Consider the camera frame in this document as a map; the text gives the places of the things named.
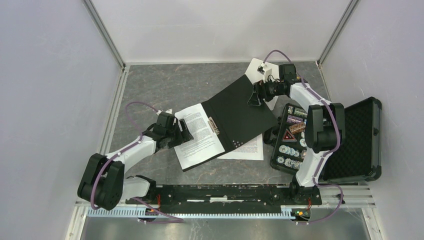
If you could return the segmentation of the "printed paper sheet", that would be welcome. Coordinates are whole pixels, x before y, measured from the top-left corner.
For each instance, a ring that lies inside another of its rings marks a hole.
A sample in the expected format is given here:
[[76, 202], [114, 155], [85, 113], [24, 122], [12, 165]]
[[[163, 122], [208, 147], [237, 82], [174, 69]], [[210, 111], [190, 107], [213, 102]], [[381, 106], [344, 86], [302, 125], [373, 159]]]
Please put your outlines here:
[[202, 104], [198, 103], [180, 110], [175, 116], [178, 120], [184, 120], [189, 133], [193, 136], [192, 140], [174, 147], [184, 172], [225, 153], [218, 135], [211, 128]]
[[218, 159], [263, 161], [263, 135], [258, 135], [257, 137], [253, 138], [252, 140], [238, 147], [237, 149], [219, 156]]

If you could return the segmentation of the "red folder black inside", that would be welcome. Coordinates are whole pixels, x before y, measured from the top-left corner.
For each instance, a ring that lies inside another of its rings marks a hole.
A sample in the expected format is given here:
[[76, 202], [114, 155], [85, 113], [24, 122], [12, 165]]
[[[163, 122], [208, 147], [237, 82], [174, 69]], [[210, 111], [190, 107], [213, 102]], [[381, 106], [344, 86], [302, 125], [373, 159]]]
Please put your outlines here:
[[208, 118], [213, 118], [220, 131], [217, 136], [225, 153], [217, 157], [236, 150], [277, 124], [276, 117], [267, 105], [248, 105], [252, 88], [251, 81], [244, 74], [200, 103]]

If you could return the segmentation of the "white clipboard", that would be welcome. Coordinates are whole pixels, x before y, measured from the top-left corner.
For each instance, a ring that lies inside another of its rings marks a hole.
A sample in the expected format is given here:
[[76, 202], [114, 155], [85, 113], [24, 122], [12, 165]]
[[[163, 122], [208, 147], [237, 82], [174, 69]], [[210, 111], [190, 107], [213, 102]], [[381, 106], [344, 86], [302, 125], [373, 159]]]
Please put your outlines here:
[[247, 101], [250, 106], [275, 108], [278, 96], [285, 95], [287, 86], [279, 77], [279, 66], [253, 58], [245, 72], [252, 83], [252, 92]]

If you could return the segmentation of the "metal folder clip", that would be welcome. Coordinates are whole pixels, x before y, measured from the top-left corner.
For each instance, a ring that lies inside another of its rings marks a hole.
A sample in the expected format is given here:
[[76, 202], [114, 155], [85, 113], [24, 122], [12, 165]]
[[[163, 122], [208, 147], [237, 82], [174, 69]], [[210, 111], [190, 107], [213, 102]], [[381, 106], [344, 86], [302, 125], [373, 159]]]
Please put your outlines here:
[[218, 126], [216, 125], [215, 121], [213, 120], [213, 118], [211, 116], [208, 118], [208, 124], [209, 124], [211, 130], [216, 135], [219, 135], [220, 134], [219, 128], [218, 128]]

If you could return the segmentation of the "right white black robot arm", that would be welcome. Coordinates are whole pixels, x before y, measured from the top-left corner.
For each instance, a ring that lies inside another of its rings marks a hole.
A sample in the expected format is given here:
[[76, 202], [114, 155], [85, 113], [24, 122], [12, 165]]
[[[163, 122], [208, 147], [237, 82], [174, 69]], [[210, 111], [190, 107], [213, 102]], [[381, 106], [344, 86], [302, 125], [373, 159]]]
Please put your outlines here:
[[279, 65], [277, 78], [272, 75], [272, 66], [268, 66], [265, 61], [254, 69], [262, 75], [262, 79], [253, 83], [248, 105], [261, 106], [276, 96], [285, 95], [307, 111], [306, 154], [288, 191], [293, 203], [302, 204], [309, 196], [317, 195], [321, 171], [345, 137], [345, 108], [341, 103], [332, 103], [316, 93], [297, 74], [292, 63]]

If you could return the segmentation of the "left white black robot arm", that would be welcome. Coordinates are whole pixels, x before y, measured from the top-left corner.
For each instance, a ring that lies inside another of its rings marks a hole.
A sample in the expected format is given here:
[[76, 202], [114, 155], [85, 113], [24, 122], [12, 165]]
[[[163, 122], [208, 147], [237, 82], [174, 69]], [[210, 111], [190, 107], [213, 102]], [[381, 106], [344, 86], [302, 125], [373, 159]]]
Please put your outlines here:
[[184, 119], [161, 112], [157, 121], [128, 145], [106, 155], [91, 155], [77, 196], [88, 201], [94, 210], [112, 210], [120, 201], [134, 197], [151, 204], [157, 198], [157, 190], [152, 187], [156, 182], [141, 175], [126, 178], [125, 173], [161, 149], [171, 149], [193, 140]]

